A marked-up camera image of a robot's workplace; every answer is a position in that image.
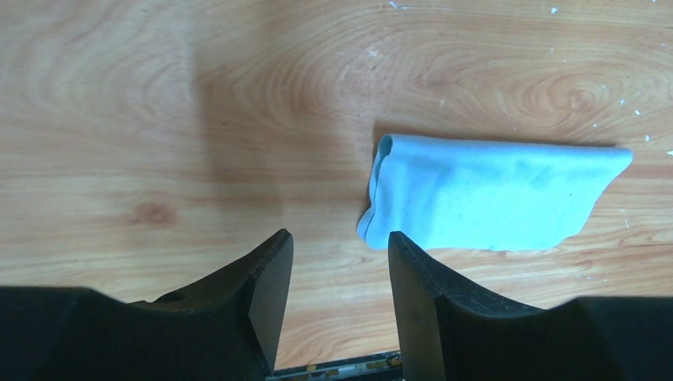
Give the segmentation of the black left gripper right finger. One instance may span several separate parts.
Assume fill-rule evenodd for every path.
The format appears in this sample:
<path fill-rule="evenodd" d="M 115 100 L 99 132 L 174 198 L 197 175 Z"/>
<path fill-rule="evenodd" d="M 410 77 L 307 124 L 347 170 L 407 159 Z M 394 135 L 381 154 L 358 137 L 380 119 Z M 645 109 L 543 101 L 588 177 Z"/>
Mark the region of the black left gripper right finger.
<path fill-rule="evenodd" d="M 579 297 L 550 310 L 486 289 L 405 234 L 388 243 L 408 380 L 669 380 L 672 300 Z"/>

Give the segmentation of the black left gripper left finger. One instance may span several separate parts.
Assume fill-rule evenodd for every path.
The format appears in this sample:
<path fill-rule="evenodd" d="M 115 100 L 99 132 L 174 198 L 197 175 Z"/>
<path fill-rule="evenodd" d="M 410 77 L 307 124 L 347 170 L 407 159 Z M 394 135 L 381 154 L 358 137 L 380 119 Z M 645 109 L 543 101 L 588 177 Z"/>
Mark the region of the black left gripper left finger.
<path fill-rule="evenodd" d="M 264 380 L 293 263 L 285 229 L 153 302 L 85 287 L 1 289 L 4 380 Z"/>

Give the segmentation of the light blue cleaning cloth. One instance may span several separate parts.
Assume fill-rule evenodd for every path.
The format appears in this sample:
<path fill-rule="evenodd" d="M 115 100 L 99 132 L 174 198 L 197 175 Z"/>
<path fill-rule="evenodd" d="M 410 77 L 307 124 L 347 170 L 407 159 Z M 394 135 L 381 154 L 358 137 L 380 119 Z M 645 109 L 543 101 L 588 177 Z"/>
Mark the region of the light blue cleaning cloth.
<path fill-rule="evenodd" d="M 387 134 L 357 231 L 373 249 L 401 232 L 423 249 L 545 250 L 583 229 L 632 161 L 627 148 Z"/>

